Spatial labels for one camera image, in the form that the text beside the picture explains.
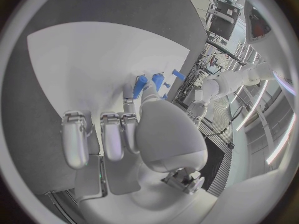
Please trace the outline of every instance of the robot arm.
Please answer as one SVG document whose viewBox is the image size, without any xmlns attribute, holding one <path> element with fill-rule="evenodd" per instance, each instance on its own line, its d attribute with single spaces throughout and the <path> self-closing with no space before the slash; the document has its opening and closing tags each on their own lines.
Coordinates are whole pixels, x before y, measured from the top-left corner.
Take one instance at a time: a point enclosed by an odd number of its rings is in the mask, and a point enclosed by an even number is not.
<svg viewBox="0 0 299 224">
<path fill-rule="evenodd" d="M 261 80 L 272 80 L 272 69 L 267 62 L 259 65 L 243 66 L 239 71 L 225 71 L 203 79 L 201 90 L 198 91 L 196 101 L 192 108 L 196 108 L 197 123 L 205 116 L 210 101 L 224 97 L 235 92 L 240 86 L 252 86 Z"/>
</svg>

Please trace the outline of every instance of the blue object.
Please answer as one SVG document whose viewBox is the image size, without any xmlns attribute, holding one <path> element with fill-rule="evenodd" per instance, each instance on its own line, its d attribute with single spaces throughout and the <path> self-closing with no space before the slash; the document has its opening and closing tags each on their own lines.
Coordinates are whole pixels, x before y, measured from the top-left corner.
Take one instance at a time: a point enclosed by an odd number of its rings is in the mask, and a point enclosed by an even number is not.
<svg viewBox="0 0 299 224">
<path fill-rule="evenodd" d="M 175 76 L 177 76 L 182 81 L 186 79 L 185 75 L 183 75 L 182 73 L 178 72 L 176 69 L 173 70 L 172 74 L 175 75 Z"/>
<path fill-rule="evenodd" d="M 163 80 L 164 80 L 164 75 L 162 75 L 161 73 L 159 74 L 154 74 L 152 76 L 152 81 L 155 83 L 156 87 L 157 87 L 157 91 L 159 91 L 162 83 L 163 83 Z"/>
<path fill-rule="evenodd" d="M 167 84 L 166 82 L 164 82 L 164 85 L 169 89 L 170 88 L 170 84 Z"/>
<path fill-rule="evenodd" d="M 145 84 L 148 82 L 145 76 L 139 76 L 133 89 L 133 99 L 137 99 Z"/>
</svg>

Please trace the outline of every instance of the blue handle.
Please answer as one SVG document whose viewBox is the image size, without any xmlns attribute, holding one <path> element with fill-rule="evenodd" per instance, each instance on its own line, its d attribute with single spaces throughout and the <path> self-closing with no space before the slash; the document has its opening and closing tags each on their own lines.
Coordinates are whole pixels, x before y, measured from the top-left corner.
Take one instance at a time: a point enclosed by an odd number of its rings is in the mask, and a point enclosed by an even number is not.
<svg viewBox="0 0 299 224">
<path fill-rule="evenodd" d="M 161 73 L 159 74 L 154 74 L 152 76 L 152 81 L 155 83 L 156 87 L 157 87 L 157 91 L 159 91 L 162 83 L 163 83 L 163 80 L 164 80 L 164 75 L 162 75 Z"/>
<path fill-rule="evenodd" d="M 170 84 L 167 84 L 166 82 L 164 82 L 164 85 L 169 89 L 170 88 Z"/>
<path fill-rule="evenodd" d="M 145 76 L 139 76 L 134 90 L 133 90 L 133 99 L 137 99 L 140 92 L 142 91 L 143 87 L 145 86 L 145 84 L 148 82 L 147 78 Z"/>
<path fill-rule="evenodd" d="M 175 75 L 175 76 L 177 76 L 182 81 L 186 79 L 185 75 L 183 75 L 182 73 L 178 72 L 176 69 L 173 70 L 172 74 Z"/>
</svg>

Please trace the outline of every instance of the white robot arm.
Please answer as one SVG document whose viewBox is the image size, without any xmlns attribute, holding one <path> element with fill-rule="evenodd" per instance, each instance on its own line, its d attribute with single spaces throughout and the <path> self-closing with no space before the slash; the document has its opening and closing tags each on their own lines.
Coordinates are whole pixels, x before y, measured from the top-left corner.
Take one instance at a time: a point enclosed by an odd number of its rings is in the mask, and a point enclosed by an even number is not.
<svg viewBox="0 0 299 224">
<path fill-rule="evenodd" d="M 233 93 L 242 85 L 252 86 L 261 80 L 274 78 L 272 69 L 267 62 L 259 65 L 245 65 L 239 71 L 225 71 L 204 78 L 201 90 L 197 93 L 197 99 L 192 104 L 193 109 L 196 106 L 194 110 L 197 124 L 205 116 L 207 106 L 212 100 Z"/>
</svg>

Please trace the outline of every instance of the blue cylinder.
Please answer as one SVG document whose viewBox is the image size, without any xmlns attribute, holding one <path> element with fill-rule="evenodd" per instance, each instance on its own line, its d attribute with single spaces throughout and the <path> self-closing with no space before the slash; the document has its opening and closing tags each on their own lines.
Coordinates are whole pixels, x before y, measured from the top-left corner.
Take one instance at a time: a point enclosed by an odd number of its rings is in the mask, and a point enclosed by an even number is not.
<svg viewBox="0 0 299 224">
<path fill-rule="evenodd" d="M 182 73 L 178 72 L 176 69 L 173 70 L 172 74 L 175 75 L 175 76 L 177 76 L 182 81 L 186 79 L 185 75 L 183 75 Z"/>
<path fill-rule="evenodd" d="M 169 89 L 170 88 L 170 84 L 167 84 L 166 82 L 164 82 L 164 85 Z"/>
<path fill-rule="evenodd" d="M 162 75 L 161 73 L 159 74 L 154 74 L 152 76 L 152 81 L 155 83 L 156 87 L 157 87 L 157 91 L 159 91 L 162 83 L 163 83 L 163 80 L 164 80 L 164 75 Z"/>
<path fill-rule="evenodd" d="M 145 84 L 148 82 L 147 78 L 145 76 L 139 76 L 134 90 L 133 90 L 133 99 L 137 99 L 140 92 L 142 91 L 143 87 L 145 86 Z"/>
</svg>

